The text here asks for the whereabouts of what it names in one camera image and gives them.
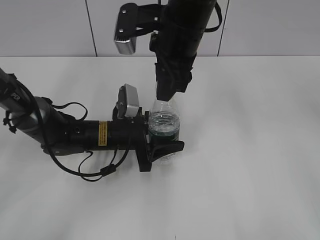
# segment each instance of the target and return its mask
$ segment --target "yellow warning label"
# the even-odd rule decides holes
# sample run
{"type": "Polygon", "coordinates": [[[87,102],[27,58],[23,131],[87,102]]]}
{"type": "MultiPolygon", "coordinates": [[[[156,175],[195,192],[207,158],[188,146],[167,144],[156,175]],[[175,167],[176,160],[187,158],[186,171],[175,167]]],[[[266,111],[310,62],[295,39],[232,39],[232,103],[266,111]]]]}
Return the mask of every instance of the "yellow warning label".
{"type": "Polygon", "coordinates": [[[106,121],[99,122],[99,143],[98,146],[107,146],[108,124],[106,121]]]}

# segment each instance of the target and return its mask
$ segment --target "white tabletop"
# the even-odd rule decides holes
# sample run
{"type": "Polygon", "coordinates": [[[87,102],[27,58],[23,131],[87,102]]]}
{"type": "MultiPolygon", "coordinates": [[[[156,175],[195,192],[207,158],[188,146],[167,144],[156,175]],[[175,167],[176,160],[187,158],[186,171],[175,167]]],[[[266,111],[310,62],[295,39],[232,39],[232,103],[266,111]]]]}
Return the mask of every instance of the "white tabletop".
{"type": "MultiPolygon", "coordinates": [[[[89,120],[105,121],[124,83],[151,107],[154,62],[0,58],[0,67],[35,96],[81,102],[89,120]]],[[[320,57],[198,57],[176,100],[184,151],[144,173],[132,152],[95,183],[0,127],[0,239],[320,239],[320,57]]],[[[60,159],[76,170],[85,156],[60,159]]],[[[111,156],[97,152],[83,168],[95,172],[111,156]]]]}

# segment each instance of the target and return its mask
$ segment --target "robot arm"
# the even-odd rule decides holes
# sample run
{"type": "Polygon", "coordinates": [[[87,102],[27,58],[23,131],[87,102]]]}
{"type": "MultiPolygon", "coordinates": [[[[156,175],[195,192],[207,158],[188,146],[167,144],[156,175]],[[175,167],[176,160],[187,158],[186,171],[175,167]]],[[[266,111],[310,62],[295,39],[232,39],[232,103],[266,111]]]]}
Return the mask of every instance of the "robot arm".
{"type": "Polygon", "coordinates": [[[203,34],[218,30],[221,23],[216,0],[169,0],[167,5],[143,6],[127,3],[120,8],[114,41],[121,54],[133,54],[138,36],[157,31],[150,40],[150,50],[157,58],[156,97],[167,102],[176,92],[186,91],[203,34]],[[206,28],[214,8],[219,25],[206,28]]]}
{"type": "Polygon", "coordinates": [[[34,97],[14,74],[0,69],[0,107],[6,112],[4,125],[9,125],[12,133],[19,129],[39,142],[43,151],[70,174],[82,178],[104,177],[116,171],[129,150],[135,150],[140,171],[149,172],[152,162],[184,148],[183,141],[147,141],[149,112],[143,115],[137,89],[128,84],[119,90],[111,121],[85,120],[87,109],[81,119],[56,110],[70,104],[83,106],[77,102],[56,106],[46,97],[34,97]],[[125,150],[125,153],[118,163],[112,163],[96,173],[68,169],[56,157],[110,150],[125,150]]]}

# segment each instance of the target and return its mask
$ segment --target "gray wall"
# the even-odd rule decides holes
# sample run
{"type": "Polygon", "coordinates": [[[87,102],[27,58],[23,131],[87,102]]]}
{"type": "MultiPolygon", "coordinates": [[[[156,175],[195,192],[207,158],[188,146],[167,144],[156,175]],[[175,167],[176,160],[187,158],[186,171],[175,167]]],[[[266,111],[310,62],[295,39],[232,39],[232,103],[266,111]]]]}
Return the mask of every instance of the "gray wall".
{"type": "MultiPolygon", "coordinates": [[[[119,55],[114,27],[128,2],[157,1],[87,0],[99,57],[119,55]]],[[[226,15],[224,31],[205,34],[199,56],[320,55],[319,0],[218,2],[226,15]]],[[[0,56],[95,56],[87,6],[85,0],[1,0],[0,56]]],[[[217,24],[213,14],[208,27],[217,24]]],[[[138,40],[135,56],[153,55],[149,38],[138,40]]]]}

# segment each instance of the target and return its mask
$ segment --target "plastic water bottle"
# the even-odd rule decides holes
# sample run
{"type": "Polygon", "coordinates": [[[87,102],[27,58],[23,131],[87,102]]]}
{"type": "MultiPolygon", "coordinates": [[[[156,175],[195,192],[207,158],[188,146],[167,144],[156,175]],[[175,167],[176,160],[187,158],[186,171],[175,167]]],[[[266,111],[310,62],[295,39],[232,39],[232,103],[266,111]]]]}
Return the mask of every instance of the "plastic water bottle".
{"type": "MultiPolygon", "coordinates": [[[[170,101],[155,100],[149,116],[149,137],[153,140],[179,140],[180,119],[177,104],[170,101]]],[[[160,158],[161,161],[172,159],[174,153],[160,158]]]]}

